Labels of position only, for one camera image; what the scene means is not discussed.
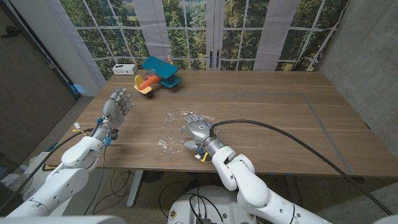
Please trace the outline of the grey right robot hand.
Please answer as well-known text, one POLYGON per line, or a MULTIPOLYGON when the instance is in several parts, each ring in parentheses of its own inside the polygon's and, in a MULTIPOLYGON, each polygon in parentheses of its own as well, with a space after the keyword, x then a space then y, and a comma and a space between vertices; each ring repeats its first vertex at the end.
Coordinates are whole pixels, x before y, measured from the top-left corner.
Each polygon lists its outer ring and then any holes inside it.
POLYGON ((181 127, 181 132, 186 131, 192 137, 191 140, 184 141, 183 145, 191 151, 202 148, 211 157, 224 147, 224 144, 217 138, 210 136, 212 123, 199 114, 190 114, 183 119, 187 124, 181 127))

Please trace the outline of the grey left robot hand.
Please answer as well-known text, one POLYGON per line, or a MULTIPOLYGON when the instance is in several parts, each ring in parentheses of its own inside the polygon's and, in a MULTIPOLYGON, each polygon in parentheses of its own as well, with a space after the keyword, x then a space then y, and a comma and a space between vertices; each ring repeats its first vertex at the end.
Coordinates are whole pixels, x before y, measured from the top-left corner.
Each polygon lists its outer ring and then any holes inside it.
POLYGON ((132 101, 132 93, 127 94, 126 88, 119 87, 105 101, 102 108, 101 121, 91 134, 91 137, 106 142, 115 140, 118 136, 118 128, 123 124, 126 115, 135 107, 132 101))

